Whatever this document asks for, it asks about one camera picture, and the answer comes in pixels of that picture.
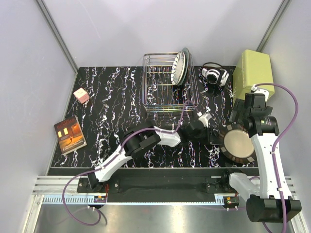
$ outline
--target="headphones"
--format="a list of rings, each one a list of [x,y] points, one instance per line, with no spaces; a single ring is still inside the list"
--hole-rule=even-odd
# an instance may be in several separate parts
[[[224,86],[229,77],[228,71],[215,62],[206,62],[202,65],[202,76],[210,84],[216,84],[218,86]]]

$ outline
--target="dish rack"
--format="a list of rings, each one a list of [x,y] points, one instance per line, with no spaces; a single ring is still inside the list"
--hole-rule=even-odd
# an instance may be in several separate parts
[[[192,56],[184,85],[172,85],[171,71],[177,52],[149,53],[143,57],[142,102],[147,112],[181,112],[194,110],[199,104],[199,91],[195,78]]]

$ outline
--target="marble table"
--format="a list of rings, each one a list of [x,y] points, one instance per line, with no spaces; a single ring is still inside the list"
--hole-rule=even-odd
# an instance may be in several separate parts
[[[232,110],[232,72],[225,88],[208,84],[199,77],[195,67],[200,103],[198,109],[212,113],[211,124],[220,127],[230,124]],[[82,87],[90,101],[80,104],[72,95],[66,117],[78,116],[87,146],[68,155],[62,155],[59,146],[52,159],[49,173],[66,175],[68,168],[90,168],[104,161],[117,148],[124,132],[147,119],[156,126],[177,126],[179,113],[147,113],[142,104],[142,67],[81,67],[73,91]],[[196,117],[187,112],[185,124]],[[157,145],[144,157],[127,162],[124,167],[233,167],[257,166],[236,164],[228,160],[218,146],[208,146],[204,141],[189,142],[183,147],[170,148]]]

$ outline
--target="small pink cube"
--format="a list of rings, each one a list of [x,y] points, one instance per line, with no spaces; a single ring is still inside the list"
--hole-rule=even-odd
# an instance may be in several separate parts
[[[73,94],[80,103],[84,103],[89,99],[87,92],[83,88],[76,90]]]

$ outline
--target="orange book cover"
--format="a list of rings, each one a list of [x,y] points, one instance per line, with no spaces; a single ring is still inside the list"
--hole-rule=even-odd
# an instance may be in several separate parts
[[[86,146],[86,140],[76,116],[55,124],[54,128],[62,154],[65,155]]]

